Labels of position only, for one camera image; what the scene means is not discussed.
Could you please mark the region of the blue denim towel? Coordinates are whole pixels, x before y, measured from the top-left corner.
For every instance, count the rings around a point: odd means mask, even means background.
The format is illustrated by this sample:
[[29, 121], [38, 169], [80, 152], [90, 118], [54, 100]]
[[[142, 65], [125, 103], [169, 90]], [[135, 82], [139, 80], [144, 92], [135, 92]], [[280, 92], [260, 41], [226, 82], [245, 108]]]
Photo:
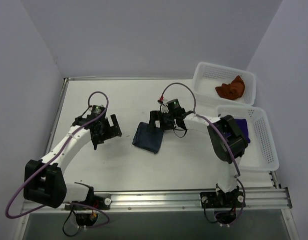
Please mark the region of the blue denim towel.
[[142, 150], [157, 154], [161, 148], [164, 130], [155, 127], [150, 131], [149, 125], [140, 122], [133, 137], [132, 145]]

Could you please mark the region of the orange brown towel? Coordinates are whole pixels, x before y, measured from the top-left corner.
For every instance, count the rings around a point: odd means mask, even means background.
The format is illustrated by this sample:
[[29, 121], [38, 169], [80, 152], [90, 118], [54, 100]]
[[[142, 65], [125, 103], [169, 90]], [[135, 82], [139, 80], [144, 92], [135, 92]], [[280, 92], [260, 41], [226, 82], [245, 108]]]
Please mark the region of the orange brown towel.
[[215, 87], [215, 90], [221, 98], [234, 101], [243, 96], [245, 83], [241, 76], [237, 75], [231, 83], [223, 83], [221, 86]]

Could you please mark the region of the purple towel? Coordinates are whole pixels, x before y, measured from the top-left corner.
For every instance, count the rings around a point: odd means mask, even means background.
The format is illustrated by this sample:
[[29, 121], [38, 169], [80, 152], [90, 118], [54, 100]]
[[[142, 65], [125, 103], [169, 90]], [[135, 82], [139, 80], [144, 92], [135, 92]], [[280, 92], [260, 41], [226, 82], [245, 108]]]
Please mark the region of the purple towel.
[[245, 119], [227, 119], [222, 127], [223, 136], [230, 142], [250, 143], [247, 121]]

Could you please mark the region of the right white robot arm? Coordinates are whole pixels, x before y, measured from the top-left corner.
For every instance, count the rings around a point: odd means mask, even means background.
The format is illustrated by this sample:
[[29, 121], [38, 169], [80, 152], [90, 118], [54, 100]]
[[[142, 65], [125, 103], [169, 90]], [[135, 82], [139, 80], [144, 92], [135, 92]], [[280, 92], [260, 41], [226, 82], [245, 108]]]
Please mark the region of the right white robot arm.
[[148, 130], [155, 132], [159, 122], [163, 131], [176, 127], [184, 131], [197, 131], [210, 137], [213, 150], [221, 160], [218, 164], [217, 188], [227, 194], [238, 187], [239, 162], [248, 146], [248, 141], [231, 115], [207, 117], [194, 110], [186, 111], [178, 99], [160, 103], [159, 110], [150, 111]]

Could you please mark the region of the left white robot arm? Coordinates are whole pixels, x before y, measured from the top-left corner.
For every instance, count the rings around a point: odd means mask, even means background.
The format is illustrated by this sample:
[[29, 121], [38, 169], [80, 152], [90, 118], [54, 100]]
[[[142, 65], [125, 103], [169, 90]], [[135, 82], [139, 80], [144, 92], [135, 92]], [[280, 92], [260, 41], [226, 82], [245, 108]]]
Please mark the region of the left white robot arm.
[[25, 167], [23, 196], [26, 200], [58, 208], [72, 202], [96, 208], [104, 199], [84, 183], [66, 183], [64, 172], [76, 154], [88, 143], [96, 149], [104, 141], [121, 137], [115, 114], [106, 117], [107, 109], [93, 105], [86, 117], [78, 116], [65, 137], [40, 160], [30, 160]]

